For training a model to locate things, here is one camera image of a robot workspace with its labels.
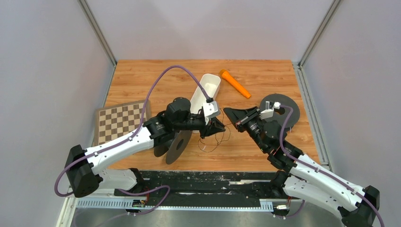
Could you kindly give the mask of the black spool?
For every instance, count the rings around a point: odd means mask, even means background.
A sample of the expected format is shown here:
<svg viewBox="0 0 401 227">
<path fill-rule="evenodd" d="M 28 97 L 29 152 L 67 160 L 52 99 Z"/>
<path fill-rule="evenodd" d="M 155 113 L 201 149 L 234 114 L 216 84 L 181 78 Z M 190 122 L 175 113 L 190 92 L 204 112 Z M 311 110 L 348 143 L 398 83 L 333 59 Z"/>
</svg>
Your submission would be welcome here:
<svg viewBox="0 0 401 227">
<path fill-rule="evenodd" d="M 170 165 L 175 162 L 187 147 L 192 131 L 179 131 L 175 136 L 153 149 L 153 154 L 156 157 L 161 157 L 166 154 L 166 164 Z"/>
<path fill-rule="evenodd" d="M 270 94 L 262 99 L 260 102 L 260 110 L 263 111 L 266 109 L 266 102 L 270 102 L 271 104 L 274 102 L 279 102 L 282 105 L 289 106 L 292 108 L 293 112 L 286 123 L 286 129 L 292 128 L 300 118 L 300 110 L 296 102 L 290 97 L 283 94 Z M 285 119 L 288 117 L 290 113 L 290 109 L 281 107 L 280 109 L 275 109 L 273 116 L 268 118 L 266 121 L 277 121 L 280 126 L 284 123 Z"/>
</svg>

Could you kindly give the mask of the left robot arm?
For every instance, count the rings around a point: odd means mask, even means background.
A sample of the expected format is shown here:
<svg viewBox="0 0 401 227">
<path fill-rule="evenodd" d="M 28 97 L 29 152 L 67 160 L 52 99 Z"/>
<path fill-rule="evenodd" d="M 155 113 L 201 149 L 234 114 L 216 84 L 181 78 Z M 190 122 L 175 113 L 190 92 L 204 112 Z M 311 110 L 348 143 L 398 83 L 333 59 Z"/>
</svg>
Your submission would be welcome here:
<svg viewBox="0 0 401 227">
<path fill-rule="evenodd" d="M 126 135 L 87 149 L 73 146 L 63 170 L 72 188 L 66 195 L 82 198 L 92 194 L 105 184 L 106 177 L 101 173 L 108 166 L 137 152 L 163 147 L 180 132 L 198 131 L 201 138 L 224 132 L 225 127 L 217 118 L 219 114 L 218 103 L 212 98 L 197 113 L 191 113 L 190 101 L 178 97 L 164 111 Z"/>
</svg>

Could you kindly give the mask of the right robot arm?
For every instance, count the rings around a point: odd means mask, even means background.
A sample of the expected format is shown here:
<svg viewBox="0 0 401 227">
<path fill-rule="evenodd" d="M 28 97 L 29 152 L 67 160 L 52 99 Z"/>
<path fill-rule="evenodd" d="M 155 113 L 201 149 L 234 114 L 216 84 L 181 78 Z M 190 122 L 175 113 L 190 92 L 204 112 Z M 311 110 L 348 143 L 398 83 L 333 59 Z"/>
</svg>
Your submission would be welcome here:
<svg viewBox="0 0 401 227">
<path fill-rule="evenodd" d="M 224 108 L 223 111 L 239 132 L 247 132 L 270 163 L 278 169 L 278 178 L 270 184 L 275 197 L 285 194 L 327 210 L 347 227 L 371 227 L 375 219 L 381 226 L 380 192 L 373 186 L 362 187 L 342 179 L 312 160 L 300 149 L 284 140 L 286 126 L 293 113 L 289 111 L 283 123 L 267 122 L 274 108 L 260 111 Z"/>
</svg>

